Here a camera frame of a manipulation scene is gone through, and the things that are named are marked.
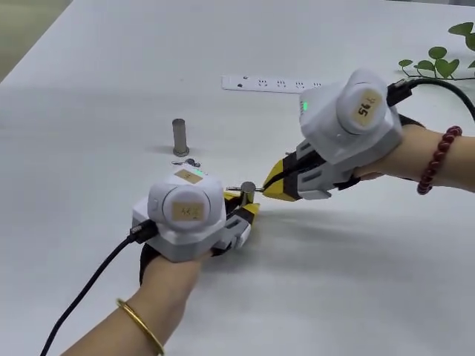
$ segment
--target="white power strip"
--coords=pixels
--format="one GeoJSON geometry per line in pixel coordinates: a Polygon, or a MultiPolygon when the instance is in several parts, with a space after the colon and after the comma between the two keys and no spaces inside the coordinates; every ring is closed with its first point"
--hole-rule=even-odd
{"type": "Polygon", "coordinates": [[[224,90],[267,91],[271,93],[301,93],[321,86],[312,79],[266,78],[262,76],[222,76],[224,90]]]}

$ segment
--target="plant stem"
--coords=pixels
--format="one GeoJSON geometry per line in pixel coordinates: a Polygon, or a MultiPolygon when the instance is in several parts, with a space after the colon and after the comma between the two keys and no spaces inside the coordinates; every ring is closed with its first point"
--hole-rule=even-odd
{"type": "Polygon", "coordinates": [[[410,76],[409,73],[404,70],[404,67],[401,67],[401,69],[402,69],[402,71],[404,72],[404,74],[405,74],[406,76],[410,76]]]}
{"type": "MultiPolygon", "coordinates": [[[[423,76],[422,74],[420,76],[410,76],[405,71],[403,71],[403,72],[406,74],[406,76],[408,78],[432,78],[433,79],[432,76],[423,76]]],[[[459,80],[475,80],[475,77],[474,78],[454,78],[452,76],[451,78],[446,78],[446,79],[443,79],[443,80],[451,80],[453,82],[458,82],[459,80]]]]}

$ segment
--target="human arm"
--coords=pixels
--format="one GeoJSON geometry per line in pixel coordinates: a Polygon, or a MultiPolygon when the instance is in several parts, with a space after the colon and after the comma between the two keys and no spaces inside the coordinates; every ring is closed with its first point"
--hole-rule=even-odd
{"type": "MultiPolygon", "coordinates": [[[[139,290],[127,301],[162,345],[180,323],[207,257],[185,263],[171,263],[162,257],[153,259],[139,290]]],[[[116,309],[62,356],[156,356],[156,353],[138,325],[122,309],[116,309]]]]}
{"type": "MultiPolygon", "coordinates": [[[[442,133],[417,125],[404,126],[402,143],[383,159],[359,168],[362,179],[387,174],[419,181],[439,144],[442,133]]],[[[434,185],[475,192],[475,137],[457,137],[452,143],[434,185]]]]}

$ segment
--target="leaf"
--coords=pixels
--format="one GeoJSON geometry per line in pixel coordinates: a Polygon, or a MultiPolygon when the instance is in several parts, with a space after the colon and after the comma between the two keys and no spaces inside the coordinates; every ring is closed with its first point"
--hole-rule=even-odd
{"type": "Polygon", "coordinates": [[[403,59],[403,60],[399,61],[399,65],[403,68],[407,67],[408,65],[411,65],[411,64],[413,64],[413,61],[411,61],[410,59],[403,59]]]}
{"type": "Polygon", "coordinates": [[[460,61],[458,59],[454,59],[452,62],[447,62],[445,59],[436,60],[437,71],[444,79],[447,79],[449,76],[451,76],[453,72],[455,72],[455,70],[459,67],[459,64],[460,61]]]}
{"type": "Polygon", "coordinates": [[[449,33],[453,35],[467,36],[472,32],[474,28],[473,22],[464,22],[463,24],[456,24],[448,29],[449,33]]]}
{"type": "Polygon", "coordinates": [[[436,71],[436,68],[433,66],[432,62],[429,61],[420,61],[417,65],[414,66],[417,69],[424,69],[424,70],[432,70],[433,72],[436,71]]]}
{"type": "Polygon", "coordinates": [[[429,57],[432,59],[442,59],[447,54],[447,50],[443,47],[432,47],[429,50],[429,57]]]}
{"type": "Polygon", "coordinates": [[[465,44],[471,50],[475,50],[475,33],[471,33],[465,37],[465,44]]]}

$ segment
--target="label sticker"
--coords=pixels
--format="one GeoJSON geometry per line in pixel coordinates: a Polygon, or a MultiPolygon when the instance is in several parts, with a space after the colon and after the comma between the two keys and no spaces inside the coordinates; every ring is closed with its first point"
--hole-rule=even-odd
{"type": "Polygon", "coordinates": [[[360,105],[353,113],[353,119],[363,127],[368,126],[373,121],[374,113],[381,101],[382,98],[378,92],[373,89],[366,89],[361,96],[360,105]]]}
{"type": "Polygon", "coordinates": [[[181,171],[178,171],[177,173],[175,173],[175,176],[181,179],[184,179],[186,182],[191,183],[191,184],[196,184],[203,179],[202,177],[196,174],[193,174],[192,172],[187,171],[186,169],[182,169],[181,171]]]}
{"type": "Polygon", "coordinates": [[[173,221],[203,221],[204,204],[202,202],[174,202],[171,207],[173,221]]]}

